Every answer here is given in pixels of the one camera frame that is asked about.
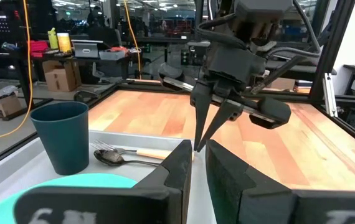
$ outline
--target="fork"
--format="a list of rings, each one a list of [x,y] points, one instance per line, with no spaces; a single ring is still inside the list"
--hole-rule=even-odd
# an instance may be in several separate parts
[[[95,140],[94,143],[90,143],[92,147],[95,149],[106,149],[106,150],[111,150],[114,152],[117,152],[119,154],[124,154],[124,153],[134,153],[139,156],[146,156],[146,157],[152,157],[156,159],[166,159],[170,155],[170,151],[165,151],[165,150],[153,150],[153,149],[139,149],[139,150],[126,150],[122,149],[119,147],[114,147],[111,146],[110,144],[107,144],[103,141],[100,140]]]

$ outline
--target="utensil handle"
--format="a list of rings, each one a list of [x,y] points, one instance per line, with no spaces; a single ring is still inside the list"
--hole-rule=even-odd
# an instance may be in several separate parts
[[[156,159],[166,159],[170,155],[171,151],[165,150],[152,150],[152,149],[138,149],[137,155],[146,156]]]
[[[159,163],[156,162],[146,162],[146,161],[126,161],[126,163],[139,163],[139,164],[145,164],[145,165],[150,165],[150,166],[159,166]]]

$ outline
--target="wooden handle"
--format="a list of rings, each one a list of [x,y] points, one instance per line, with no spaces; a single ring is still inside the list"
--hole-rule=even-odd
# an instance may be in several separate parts
[[[153,150],[153,149],[139,149],[137,155],[147,156],[156,159],[166,159],[172,151]]]

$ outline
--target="teal plate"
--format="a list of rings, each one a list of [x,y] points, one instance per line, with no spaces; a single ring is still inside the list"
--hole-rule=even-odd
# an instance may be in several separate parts
[[[0,224],[15,224],[13,209],[18,198],[35,187],[63,186],[63,187],[114,187],[132,188],[136,181],[113,174],[79,174],[50,180],[29,189],[18,192],[0,202]]]

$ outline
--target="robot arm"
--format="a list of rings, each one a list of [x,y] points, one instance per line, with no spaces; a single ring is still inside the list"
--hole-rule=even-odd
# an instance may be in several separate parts
[[[310,32],[313,45],[308,50],[315,52],[274,47],[276,42],[272,39],[279,21],[293,5]],[[266,62],[274,54],[294,53],[299,56],[296,63],[306,57],[320,56],[318,40],[296,0],[223,0],[217,17],[198,25],[196,32],[211,42],[204,63],[204,77],[198,80],[186,77],[181,70],[166,64],[159,69],[161,83],[165,87],[191,92],[190,103],[196,108],[197,118],[195,151],[199,152],[226,121],[235,121],[243,111],[250,115],[251,122],[268,129],[289,121],[291,111],[288,105],[271,98],[254,102],[242,95],[256,94],[265,87],[263,82],[249,86],[249,80],[252,76],[266,77],[269,74]],[[281,75],[294,65],[282,66],[276,72]],[[272,75],[265,82],[278,78],[276,73]],[[220,108],[202,136],[210,104]]]

